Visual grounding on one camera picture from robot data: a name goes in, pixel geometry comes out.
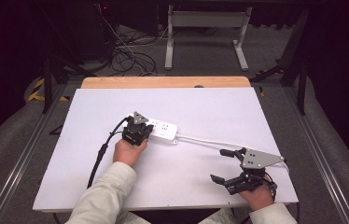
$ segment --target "dark wall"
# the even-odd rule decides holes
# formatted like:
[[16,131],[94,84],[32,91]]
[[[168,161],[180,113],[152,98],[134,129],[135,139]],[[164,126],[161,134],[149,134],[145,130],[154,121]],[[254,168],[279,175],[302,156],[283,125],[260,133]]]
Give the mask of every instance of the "dark wall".
[[21,1],[0,2],[0,125],[24,105],[25,89],[44,59],[38,24],[24,7]]
[[313,10],[301,41],[316,98],[349,148],[349,1]]

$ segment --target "gray floor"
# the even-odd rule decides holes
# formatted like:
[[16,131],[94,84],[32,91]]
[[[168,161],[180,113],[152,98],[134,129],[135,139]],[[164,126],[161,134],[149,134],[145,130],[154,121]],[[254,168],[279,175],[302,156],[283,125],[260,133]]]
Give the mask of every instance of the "gray floor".
[[[253,77],[258,70],[275,65],[285,47],[291,29],[280,31],[274,28],[250,26],[244,40],[244,54],[249,71],[242,72],[231,41],[236,38],[235,29],[218,29],[213,35],[202,35],[194,31],[182,31],[174,37],[174,63],[171,71],[165,71],[165,40],[153,46],[137,47],[132,50],[144,52],[154,58],[161,76],[247,76]],[[99,76],[112,74],[104,70]],[[127,76],[137,76],[139,68],[129,71]],[[328,122],[319,103],[314,98],[313,83],[307,84],[305,101],[306,116],[300,117],[294,109],[293,88],[282,88],[277,84],[278,76],[272,76],[258,84],[264,96],[256,88],[261,106],[272,129],[275,141],[283,156],[287,158],[290,175],[300,198],[300,223],[349,223],[349,151]],[[36,80],[25,92],[25,99]],[[80,77],[73,77],[64,87],[63,95],[72,96],[81,84]],[[38,192],[38,183],[44,175],[58,135],[49,132],[63,124],[70,102],[57,102],[50,116],[42,116],[43,102],[31,101],[15,113],[0,127],[0,192],[11,171],[17,165],[26,146],[32,145],[33,131],[47,120],[40,138],[35,139],[34,154],[25,164],[18,177],[19,183],[7,196],[8,201],[0,210],[0,223],[55,223],[52,215],[35,212],[32,205]],[[296,215],[296,206],[288,206]],[[248,209],[236,209],[242,220]],[[68,214],[59,214],[61,222]]]

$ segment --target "electrical outlet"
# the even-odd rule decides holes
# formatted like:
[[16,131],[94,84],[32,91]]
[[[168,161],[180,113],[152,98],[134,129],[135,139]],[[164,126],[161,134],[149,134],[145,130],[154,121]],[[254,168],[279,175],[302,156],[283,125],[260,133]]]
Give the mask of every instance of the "electrical outlet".
[[[157,119],[148,119],[146,125],[149,124],[154,125],[154,128],[152,129],[152,132],[148,137],[149,140],[155,140],[167,144],[177,144],[177,125]],[[128,122],[125,121],[122,125],[126,127],[128,125]]]

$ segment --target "power strip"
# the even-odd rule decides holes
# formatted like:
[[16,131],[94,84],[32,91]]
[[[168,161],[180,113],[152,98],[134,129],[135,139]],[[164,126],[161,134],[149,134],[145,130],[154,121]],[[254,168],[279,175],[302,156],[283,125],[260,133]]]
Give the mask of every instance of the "power strip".
[[[162,143],[167,144],[177,144],[177,125],[160,121],[157,119],[148,119],[146,125],[152,124],[154,128],[152,129],[151,134],[149,135],[149,140],[155,140]],[[128,122],[123,122],[122,126],[126,127]]]

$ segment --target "hand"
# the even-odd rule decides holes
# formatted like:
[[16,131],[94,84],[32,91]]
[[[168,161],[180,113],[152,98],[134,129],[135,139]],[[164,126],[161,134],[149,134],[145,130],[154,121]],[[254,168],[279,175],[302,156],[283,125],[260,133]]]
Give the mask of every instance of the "hand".
[[116,149],[113,155],[114,161],[122,161],[125,164],[134,167],[139,160],[140,154],[146,149],[147,140],[143,141],[140,146],[132,146],[127,141],[121,139],[116,143]]
[[239,193],[249,203],[253,211],[257,211],[261,208],[267,207],[273,204],[273,197],[271,191],[267,186],[261,185],[254,191],[248,190]]

